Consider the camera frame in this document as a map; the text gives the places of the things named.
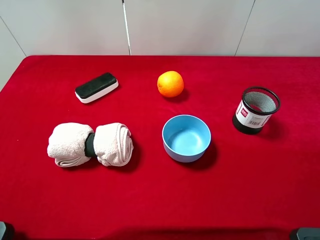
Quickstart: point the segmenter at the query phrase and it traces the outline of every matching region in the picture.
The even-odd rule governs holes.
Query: white label
[[[245,125],[252,129],[258,129],[263,127],[266,124],[266,122],[269,120],[271,115],[272,114],[261,116],[261,115],[250,112],[246,108],[242,100],[235,111],[235,116],[238,119],[238,121],[242,125]]]

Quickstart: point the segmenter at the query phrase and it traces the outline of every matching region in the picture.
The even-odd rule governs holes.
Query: whiteboard eraser
[[[78,86],[75,95],[84,104],[88,104],[110,93],[119,86],[118,80],[109,72]]]

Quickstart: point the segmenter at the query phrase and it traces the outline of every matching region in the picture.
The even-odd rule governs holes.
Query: white towel
[[[129,129],[121,123],[98,126],[93,140],[94,152],[104,166],[124,166],[134,149]]]
[[[93,129],[89,125],[68,122],[56,126],[49,137],[48,156],[59,167],[73,167],[90,160],[85,156],[85,141]]]

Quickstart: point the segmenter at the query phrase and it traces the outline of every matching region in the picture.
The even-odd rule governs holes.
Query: mesh pen holder
[[[233,115],[233,125],[244,134],[257,134],[279,107],[280,100],[274,92],[260,86],[249,87]]]

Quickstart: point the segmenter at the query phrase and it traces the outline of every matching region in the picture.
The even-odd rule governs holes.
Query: bowl
[[[190,163],[198,160],[211,141],[210,129],[200,118],[178,115],[169,119],[162,129],[163,146],[174,160]]]

